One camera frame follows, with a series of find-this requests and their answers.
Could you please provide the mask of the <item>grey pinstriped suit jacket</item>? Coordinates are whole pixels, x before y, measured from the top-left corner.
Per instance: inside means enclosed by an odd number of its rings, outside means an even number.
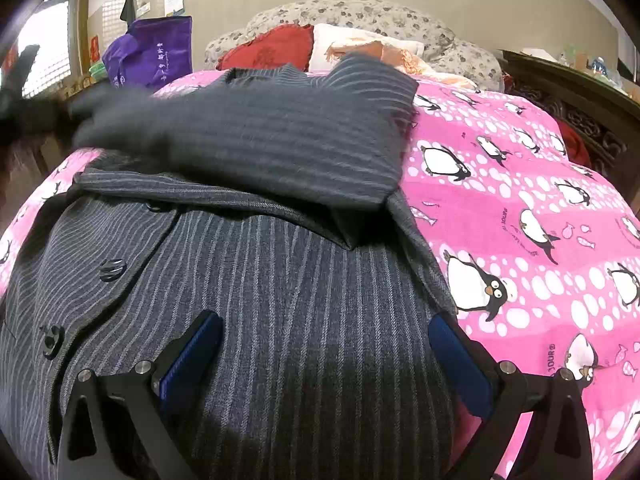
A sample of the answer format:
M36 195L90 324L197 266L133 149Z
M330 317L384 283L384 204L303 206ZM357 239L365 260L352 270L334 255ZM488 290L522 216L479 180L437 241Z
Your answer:
M352 54L78 100L100 157L1 240L1 431L26 474L55 477L79 372L131 370L212 310L224 340L174 433L198 477L440 478L427 327L450 298L399 187L416 90Z

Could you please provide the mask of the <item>pink penguin bed cover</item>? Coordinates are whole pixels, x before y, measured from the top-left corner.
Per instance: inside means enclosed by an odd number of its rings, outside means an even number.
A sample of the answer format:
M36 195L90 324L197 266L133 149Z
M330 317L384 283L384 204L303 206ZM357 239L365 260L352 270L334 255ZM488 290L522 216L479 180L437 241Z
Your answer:
M416 84L399 187L450 298L432 318L451 315L494 359L525 374L572 372L591 479L636 478L638 220L604 177L568 161L538 108L501 93ZM77 146L66 177L46 184L8 234L24 240L46 199L101 155ZM442 374L454 433L440 478L480 426Z

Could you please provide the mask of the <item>dark carved wooden cabinet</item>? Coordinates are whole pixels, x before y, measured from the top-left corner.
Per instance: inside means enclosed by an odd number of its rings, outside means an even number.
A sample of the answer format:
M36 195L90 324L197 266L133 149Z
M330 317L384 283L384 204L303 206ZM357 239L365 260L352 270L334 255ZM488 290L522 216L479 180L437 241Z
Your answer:
M508 50L498 62L512 78L509 92L572 127L586 144L591 167L632 202L639 193L639 104L558 63Z

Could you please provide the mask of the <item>purple fabric bag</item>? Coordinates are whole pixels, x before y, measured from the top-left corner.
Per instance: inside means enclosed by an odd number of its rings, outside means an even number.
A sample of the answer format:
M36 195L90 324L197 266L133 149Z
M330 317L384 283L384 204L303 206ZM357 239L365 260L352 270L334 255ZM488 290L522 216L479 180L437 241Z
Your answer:
M192 73L192 18L134 21L106 49L102 62L114 87L161 89Z

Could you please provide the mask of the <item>grey floral quilt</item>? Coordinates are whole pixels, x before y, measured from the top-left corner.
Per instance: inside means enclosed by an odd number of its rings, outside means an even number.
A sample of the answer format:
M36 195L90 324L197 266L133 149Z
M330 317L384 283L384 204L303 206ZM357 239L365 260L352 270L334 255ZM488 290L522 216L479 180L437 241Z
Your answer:
M204 51L205 66L212 70L227 52L283 24L329 24L416 41L423 46L421 58L435 70L465 76L482 90L503 89L495 55L459 38L438 18L385 0L302 0L275 6L212 40Z

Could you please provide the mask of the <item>window with blinds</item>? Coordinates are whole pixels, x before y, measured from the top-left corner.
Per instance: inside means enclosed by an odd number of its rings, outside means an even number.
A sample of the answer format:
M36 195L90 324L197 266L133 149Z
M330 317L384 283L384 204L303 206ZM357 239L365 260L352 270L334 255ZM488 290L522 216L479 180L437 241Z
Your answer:
M18 52L22 53L29 46L39 47L23 86L23 96L36 96L72 73L71 3L72 0L44 0L18 35Z

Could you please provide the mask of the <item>orange cloth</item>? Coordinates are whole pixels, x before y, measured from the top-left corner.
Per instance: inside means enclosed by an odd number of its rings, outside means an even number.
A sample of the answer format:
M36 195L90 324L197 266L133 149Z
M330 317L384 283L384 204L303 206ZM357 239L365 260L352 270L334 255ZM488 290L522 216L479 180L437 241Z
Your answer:
M334 42L326 49L326 59L328 61L337 61L352 52L376 58L382 63L393 66L396 70L410 76L419 76L440 84L449 84L458 89L477 90L476 83L471 79L456 74L438 72L426 64L422 58L408 50L394 47L391 44L384 44L384 42L378 40L349 42L348 44Z

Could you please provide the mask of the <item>red pillow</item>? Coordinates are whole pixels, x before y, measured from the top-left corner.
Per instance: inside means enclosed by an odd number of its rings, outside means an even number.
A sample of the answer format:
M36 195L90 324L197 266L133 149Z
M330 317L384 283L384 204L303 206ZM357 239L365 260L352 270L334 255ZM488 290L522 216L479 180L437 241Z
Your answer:
M282 24L240 44L217 63L217 70L230 68L278 68L292 64L306 72L314 48L314 26Z

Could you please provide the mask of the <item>white pillow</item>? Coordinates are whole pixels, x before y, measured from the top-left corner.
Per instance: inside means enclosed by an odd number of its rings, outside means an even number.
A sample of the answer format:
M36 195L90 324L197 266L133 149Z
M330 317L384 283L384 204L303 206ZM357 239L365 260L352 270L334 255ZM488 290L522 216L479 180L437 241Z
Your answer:
M424 53L424 44L419 41L401 40L363 29L320 23L314 25L314 47L308 70L310 72L330 70L347 47L360 47L375 41L384 46L407 50L418 58Z

